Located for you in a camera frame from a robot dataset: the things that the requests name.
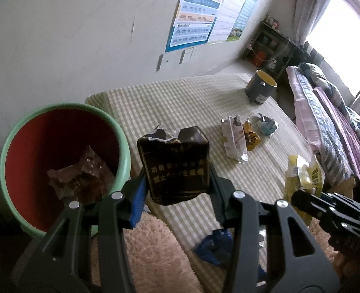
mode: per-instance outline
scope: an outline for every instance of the yellow plastic packaging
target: yellow plastic packaging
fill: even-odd
[[[284,199],[291,201],[295,191],[303,190],[309,194],[320,197],[324,185],[325,173],[317,159],[313,155],[310,164],[300,155],[289,155],[289,166],[286,172],[284,188]],[[312,217],[309,214],[294,207],[298,215],[307,226],[310,225]]]

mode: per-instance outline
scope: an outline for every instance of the floor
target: floor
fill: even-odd
[[[226,75],[226,74],[249,74],[253,76],[258,68],[254,66],[251,62],[243,59],[238,59],[233,64],[225,67],[216,73],[216,75]],[[286,85],[279,85],[275,93],[271,97],[278,103],[280,108],[284,113],[291,119],[295,118],[294,110],[294,98],[291,93],[291,90]]]

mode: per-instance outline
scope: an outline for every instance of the yellow wrapper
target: yellow wrapper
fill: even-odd
[[[258,145],[261,142],[261,139],[257,135],[257,133],[253,130],[249,120],[246,120],[246,122],[242,125],[242,127],[244,128],[246,149],[248,151],[252,151],[256,147],[256,145]]]
[[[317,159],[313,155],[310,164],[299,155],[289,155],[289,166],[286,172],[286,184],[284,188],[284,199],[291,201],[291,196],[298,190],[320,197],[324,185],[325,174]],[[312,217],[309,214],[294,207],[298,215],[307,226],[310,225]]]

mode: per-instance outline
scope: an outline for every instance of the pink blanket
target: pink blanket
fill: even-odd
[[[342,113],[329,101],[328,97],[320,87],[316,87],[314,93],[335,124],[336,131],[343,144],[352,171],[360,179],[360,142],[355,132]]]

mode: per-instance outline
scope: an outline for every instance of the white wrapper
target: white wrapper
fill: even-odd
[[[221,119],[221,121],[226,155],[240,163],[247,161],[248,151],[240,117],[236,115],[235,117],[228,117],[227,120]]]

